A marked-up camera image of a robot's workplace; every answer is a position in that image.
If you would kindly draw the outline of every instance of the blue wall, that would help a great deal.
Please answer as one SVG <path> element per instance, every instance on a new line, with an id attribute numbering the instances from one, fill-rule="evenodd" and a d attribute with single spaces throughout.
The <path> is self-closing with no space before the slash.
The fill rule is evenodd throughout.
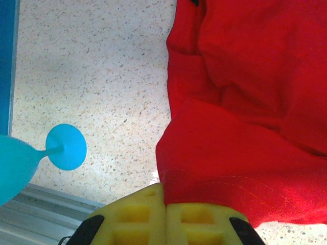
<path id="1" fill-rule="evenodd" d="M 19 0 L 0 0 L 0 134 L 11 133 Z"/>

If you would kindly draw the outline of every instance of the red garment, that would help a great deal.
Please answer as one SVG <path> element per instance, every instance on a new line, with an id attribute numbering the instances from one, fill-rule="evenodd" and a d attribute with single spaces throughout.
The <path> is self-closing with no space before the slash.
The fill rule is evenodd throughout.
<path id="1" fill-rule="evenodd" d="M 178 0 L 165 203 L 327 223 L 327 1 Z"/>

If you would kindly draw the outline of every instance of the tile floor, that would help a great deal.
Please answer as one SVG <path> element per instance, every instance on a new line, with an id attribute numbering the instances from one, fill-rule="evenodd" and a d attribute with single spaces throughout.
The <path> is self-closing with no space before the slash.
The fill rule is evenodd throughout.
<path id="1" fill-rule="evenodd" d="M 88 155 L 64 172 L 44 159 L 32 183 L 109 203 L 158 181 L 170 114 L 166 37 L 175 0 L 21 0 L 13 136 L 43 149 L 60 123 Z M 327 244 L 327 227 L 269 223 L 267 245 Z"/>

